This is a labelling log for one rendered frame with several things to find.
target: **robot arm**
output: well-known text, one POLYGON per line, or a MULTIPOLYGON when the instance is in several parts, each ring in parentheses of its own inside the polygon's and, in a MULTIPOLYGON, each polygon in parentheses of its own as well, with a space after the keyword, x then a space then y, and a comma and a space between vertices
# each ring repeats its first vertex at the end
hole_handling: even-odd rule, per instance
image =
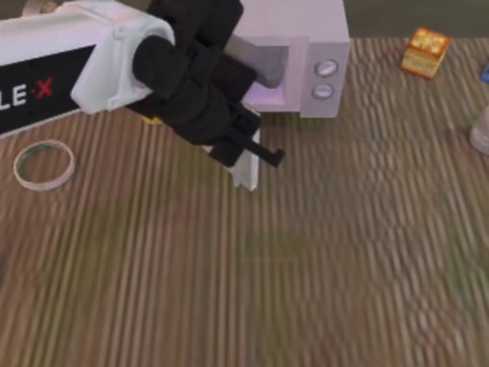
POLYGON ((222 53, 241 3, 154 0, 148 13, 85 0, 0 21, 0 135, 125 106, 202 145, 254 189, 258 158, 277 166, 283 152, 258 144, 260 118, 241 104, 256 73, 222 53))

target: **microwave knob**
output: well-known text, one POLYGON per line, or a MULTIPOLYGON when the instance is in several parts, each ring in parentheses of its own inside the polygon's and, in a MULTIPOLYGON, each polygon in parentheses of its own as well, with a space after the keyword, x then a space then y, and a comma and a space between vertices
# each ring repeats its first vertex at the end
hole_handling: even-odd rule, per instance
POLYGON ((318 100, 330 98, 335 93, 335 90, 329 84, 320 84, 313 88, 313 97, 318 100))
POLYGON ((338 64, 334 60, 323 61, 316 64, 315 71, 317 76, 327 78, 338 71, 338 64))

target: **orange box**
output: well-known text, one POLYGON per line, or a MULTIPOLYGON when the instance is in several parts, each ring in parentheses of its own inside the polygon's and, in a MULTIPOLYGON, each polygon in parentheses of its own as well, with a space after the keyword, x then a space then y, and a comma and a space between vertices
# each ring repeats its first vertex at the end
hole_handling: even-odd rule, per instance
POLYGON ((418 28, 407 43, 400 68, 432 79, 442 64, 450 38, 425 28, 418 28))

